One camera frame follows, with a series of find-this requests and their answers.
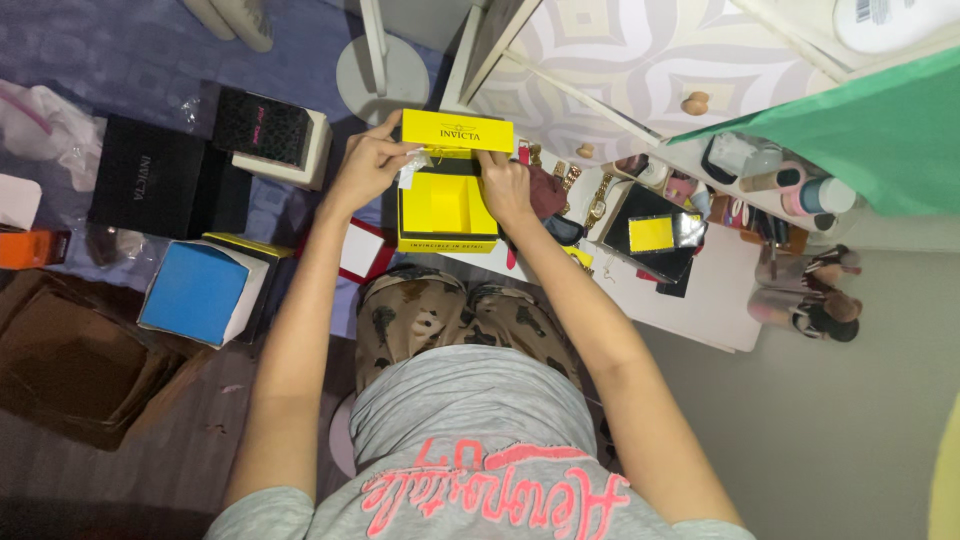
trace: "white table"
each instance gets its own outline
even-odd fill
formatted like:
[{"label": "white table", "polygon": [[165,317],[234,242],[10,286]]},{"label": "white table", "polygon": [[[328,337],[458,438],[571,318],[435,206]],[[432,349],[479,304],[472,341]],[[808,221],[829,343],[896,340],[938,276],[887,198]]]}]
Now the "white table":
[{"label": "white table", "polygon": [[[480,9],[473,7],[464,29],[461,50],[458,51],[449,82],[447,83],[441,110],[454,113],[476,114],[457,105],[463,73],[467,69],[469,47],[480,24]],[[670,161],[690,161],[693,167],[696,157],[671,149]],[[540,153],[543,168],[552,171],[557,162],[546,151]],[[567,197],[570,212],[566,218],[583,223],[593,194],[603,179],[597,168],[585,170],[574,183]],[[616,204],[618,194],[628,184],[612,185],[608,189],[607,208]],[[760,332],[760,324],[747,313],[747,301],[755,287],[754,268],[759,260],[760,247],[740,240],[739,233],[711,225],[707,231],[705,247],[694,259],[685,298],[659,294],[654,282],[636,276],[636,267],[613,256],[599,244],[592,242],[603,230],[606,219],[593,227],[588,238],[581,241],[580,249],[593,255],[593,280],[613,298],[632,319],[676,334],[695,339],[712,347],[729,352],[751,351]],[[488,254],[444,253],[493,272],[525,282],[537,283],[537,277],[529,265],[518,256],[517,265],[507,268],[507,245],[497,242]]]}]

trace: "gray t-shirt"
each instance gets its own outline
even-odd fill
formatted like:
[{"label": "gray t-shirt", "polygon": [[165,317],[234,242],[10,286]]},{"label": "gray t-shirt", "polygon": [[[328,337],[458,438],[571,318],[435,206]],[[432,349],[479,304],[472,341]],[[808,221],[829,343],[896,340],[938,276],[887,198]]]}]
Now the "gray t-shirt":
[{"label": "gray t-shirt", "polygon": [[715,520],[673,527],[596,458],[583,395],[511,349],[453,345],[387,368],[350,417],[361,471],[314,509],[253,493],[209,540],[754,540]]}]

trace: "wooden knob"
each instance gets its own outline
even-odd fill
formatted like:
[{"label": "wooden knob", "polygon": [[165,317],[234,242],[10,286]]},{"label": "wooden knob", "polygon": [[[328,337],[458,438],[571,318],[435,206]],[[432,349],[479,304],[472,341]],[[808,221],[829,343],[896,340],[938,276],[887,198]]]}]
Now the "wooden knob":
[{"label": "wooden knob", "polygon": [[710,96],[706,92],[690,92],[690,97],[680,104],[680,108],[690,116],[700,116],[701,114],[707,114],[709,110],[707,101],[709,100]]},{"label": "wooden knob", "polygon": [[577,156],[580,156],[585,160],[589,160],[590,158],[592,158],[593,145],[588,142],[585,142],[582,145],[580,145],[580,148],[577,149]]}]

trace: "black invicta box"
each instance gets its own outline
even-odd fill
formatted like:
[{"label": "black invicta box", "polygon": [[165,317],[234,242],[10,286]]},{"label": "black invicta box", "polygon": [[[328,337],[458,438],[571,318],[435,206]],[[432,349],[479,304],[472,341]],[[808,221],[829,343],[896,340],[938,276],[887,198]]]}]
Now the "black invicta box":
[{"label": "black invicta box", "polygon": [[87,219],[177,240],[242,233],[251,182],[207,140],[111,115]]}]

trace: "watch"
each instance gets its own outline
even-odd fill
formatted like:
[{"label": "watch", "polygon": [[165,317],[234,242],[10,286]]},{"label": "watch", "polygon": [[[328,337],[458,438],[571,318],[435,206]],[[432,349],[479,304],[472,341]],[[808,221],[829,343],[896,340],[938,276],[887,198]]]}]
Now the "watch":
[{"label": "watch", "polygon": [[596,225],[597,221],[600,221],[600,218],[607,213],[607,203],[604,201],[604,199],[607,198],[607,188],[610,187],[610,182],[612,180],[613,175],[603,175],[603,181],[600,182],[600,187],[597,188],[597,192],[593,195],[593,201],[590,203],[590,208],[587,212],[587,220],[584,221],[584,233],[592,229],[593,226]]},{"label": "watch", "polygon": [[557,177],[558,179],[562,179],[564,177],[565,170],[566,170],[566,162],[557,161],[557,164],[553,166],[553,176]]},{"label": "watch", "polygon": [[530,145],[530,164],[535,167],[543,166],[543,161],[540,160],[540,151],[543,148],[538,144]]},{"label": "watch", "polygon": [[[557,161],[557,166],[556,166],[556,167],[554,168],[554,170],[553,170],[554,174],[557,173],[557,169],[560,169],[560,164],[561,164],[561,163],[563,163],[563,162],[562,162],[562,161]],[[573,187],[573,183],[576,182],[578,178],[580,178],[580,173],[581,173],[580,167],[578,167],[578,166],[576,166],[576,165],[570,165],[570,170],[567,171],[566,176],[565,176],[564,179],[560,182],[560,187],[562,187],[565,192],[569,193],[569,192],[570,192],[570,188]],[[567,201],[567,202],[566,202],[566,205],[564,205],[564,209],[560,210],[559,214],[560,214],[560,215],[566,215],[566,213],[569,212],[569,211],[570,211],[570,202]]]}]

